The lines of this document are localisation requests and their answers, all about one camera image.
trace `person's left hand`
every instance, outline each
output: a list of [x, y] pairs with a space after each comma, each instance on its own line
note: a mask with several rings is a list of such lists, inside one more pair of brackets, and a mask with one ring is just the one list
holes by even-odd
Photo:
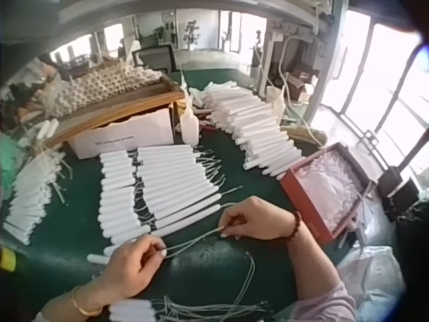
[[165, 243], [150, 235], [124, 243], [113, 253], [105, 271], [87, 289], [100, 307], [134, 297], [144, 290], [166, 257]]

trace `green table surface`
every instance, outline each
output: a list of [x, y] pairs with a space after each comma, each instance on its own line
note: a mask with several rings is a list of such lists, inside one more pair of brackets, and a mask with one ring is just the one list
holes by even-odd
[[[223, 83], [237, 80], [236, 70], [186, 72], [188, 85], [201, 89], [209, 81]], [[201, 145], [212, 149], [222, 160], [221, 172], [226, 183], [221, 191], [242, 185], [243, 188], [223, 196], [221, 204], [238, 202], [251, 195], [261, 197], [281, 208], [293, 211], [287, 194], [279, 182], [262, 176], [260, 169], [244, 171], [244, 153], [227, 134], [219, 131], [203, 131]], [[311, 146], [298, 147], [304, 155], [315, 152]], [[17, 252], [17, 270], [10, 274], [9, 286], [16, 296], [34, 312], [40, 310], [50, 298], [70, 290], [77, 284], [88, 282], [100, 274], [103, 266], [86, 261], [88, 254], [102, 254], [110, 245], [101, 235], [97, 221], [101, 185], [101, 163], [98, 158], [77, 160], [69, 149], [67, 162], [73, 167], [72, 180], [59, 179], [65, 188], [66, 205], [54, 194], [46, 207], [47, 215], [31, 236], [31, 245], [23, 246], [7, 232], [2, 232], [0, 242]], [[7, 203], [3, 205], [7, 214]], [[222, 211], [198, 223], [164, 238], [168, 246], [174, 246], [202, 235], [217, 226]], [[349, 251], [349, 244], [335, 249], [335, 241], [324, 248], [329, 258], [337, 264]], [[267, 302], [269, 314], [281, 311], [296, 300], [294, 273], [286, 247], [275, 241], [256, 241], [242, 238], [221, 239], [217, 234], [198, 242], [185, 252], [166, 260], [153, 282], [140, 297], [160, 299], [168, 295], [183, 305], [232, 303], [241, 290], [249, 269], [249, 258], [255, 260], [255, 274], [247, 293], [245, 304]], [[244, 321], [260, 317], [254, 315]], [[107, 321], [106, 312], [100, 321]]]

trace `gold bracelet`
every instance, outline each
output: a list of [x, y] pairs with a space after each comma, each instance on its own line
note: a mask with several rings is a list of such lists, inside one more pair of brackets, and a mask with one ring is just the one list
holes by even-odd
[[94, 312], [88, 312], [88, 311], [85, 311], [84, 309], [82, 309], [81, 307], [79, 307], [78, 303], [76, 302], [76, 299], [74, 298], [78, 288], [79, 288], [79, 286], [76, 286], [72, 290], [72, 303], [73, 303], [73, 306], [76, 308], [76, 310], [78, 310], [85, 317], [96, 317], [96, 316], [100, 315], [101, 312], [103, 311], [102, 307], [100, 309], [94, 311]]

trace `finger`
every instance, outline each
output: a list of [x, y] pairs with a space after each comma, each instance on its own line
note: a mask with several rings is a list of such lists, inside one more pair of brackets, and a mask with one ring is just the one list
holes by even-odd
[[146, 263], [141, 268], [138, 274], [138, 278], [140, 279], [142, 284], [146, 284], [147, 286], [150, 283], [152, 277], [154, 277], [155, 273], [160, 268], [162, 261], [166, 257], [166, 254], [167, 252], [165, 250], [162, 250], [154, 254], [146, 261]]
[[236, 217], [240, 217], [243, 216], [244, 214], [244, 209], [243, 209], [243, 202], [241, 203], [237, 203], [236, 205], [232, 205], [228, 208], [225, 209], [225, 211], [223, 212], [221, 218], [219, 219], [219, 227], [226, 227], [228, 225], [230, 225], [230, 222], [232, 219], [236, 218]]
[[250, 225], [245, 223], [244, 225], [228, 226], [222, 230], [221, 237], [226, 238], [229, 236], [248, 236]]
[[157, 250], [163, 250], [167, 248], [161, 238], [151, 235], [144, 235], [133, 243], [132, 252], [136, 256], [142, 257], [143, 254], [151, 248], [151, 246], [155, 247]]

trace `wooden tray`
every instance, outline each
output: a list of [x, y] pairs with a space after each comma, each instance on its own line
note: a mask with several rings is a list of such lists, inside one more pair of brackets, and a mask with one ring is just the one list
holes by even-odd
[[80, 132], [107, 125], [142, 111], [168, 105], [183, 98], [182, 89], [163, 75], [161, 82], [157, 84], [108, 98], [59, 119], [60, 125], [55, 135], [48, 139], [45, 145], [52, 148], [56, 144], [68, 141]]

